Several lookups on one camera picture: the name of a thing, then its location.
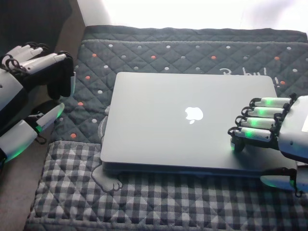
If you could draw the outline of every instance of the brown floor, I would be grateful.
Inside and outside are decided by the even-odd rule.
[[[65,22],[58,39],[56,51],[68,51],[76,60],[84,32],[84,23],[76,0],[69,0],[72,15]],[[35,105],[48,99],[46,88],[38,91]],[[49,139],[52,128],[42,135]],[[18,157],[8,162],[0,176],[0,230],[21,231],[34,200],[41,176],[47,144],[32,143]]]

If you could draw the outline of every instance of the floor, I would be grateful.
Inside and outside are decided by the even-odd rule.
[[[70,0],[70,4],[73,12],[63,26],[56,51],[68,51],[76,60],[85,26],[77,1]],[[48,100],[46,87],[42,87],[33,104],[38,105],[46,100]],[[42,136],[49,139],[51,131],[52,127],[49,127]],[[34,142],[5,165],[0,175],[1,231],[23,230],[41,176],[47,146]]]
[[[65,50],[76,59],[84,27],[122,25],[174,28],[271,27],[308,32],[307,0],[70,0],[73,13],[66,21],[56,50]],[[40,88],[39,104],[47,99]],[[44,131],[50,136],[52,128]],[[0,176],[0,224],[2,231],[21,231],[24,227],[46,155],[47,145],[37,143],[10,161]]]

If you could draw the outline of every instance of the laptop lid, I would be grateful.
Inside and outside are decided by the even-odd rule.
[[[118,73],[101,159],[249,171],[295,167],[275,150],[231,151],[227,130],[255,97],[276,97],[270,77]]]

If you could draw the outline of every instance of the checkered fabric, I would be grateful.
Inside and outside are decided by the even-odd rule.
[[[99,164],[97,144],[52,143],[26,230],[36,223],[46,230],[308,228],[307,196],[298,199],[259,179],[123,173],[118,175],[123,188],[106,193],[91,177]]]
[[[88,27],[25,230],[307,230],[307,196],[259,179],[122,173],[107,193],[92,177],[118,72],[261,74],[287,96],[308,94],[307,64],[300,32]]]

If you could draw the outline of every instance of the robotic hand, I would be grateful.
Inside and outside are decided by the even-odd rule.
[[[299,161],[297,169],[264,171],[260,177],[264,184],[295,191],[297,197],[308,192],[308,166],[304,164],[308,163],[308,96],[293,93],[289,98],[254,98],[235,124],[228,130],[235,152],[248,144],[279,150]]]
[[[67,52],[43,56],[47,46],[27,43],[0,57],[0,163],[2,165],[25,150],[39,134],[58,118],[64,104],[60,96],[74,94],[76,74]],[[27,118],[12,118],[28,103],[36,86],[47,85],[53,99],[32,110]]]

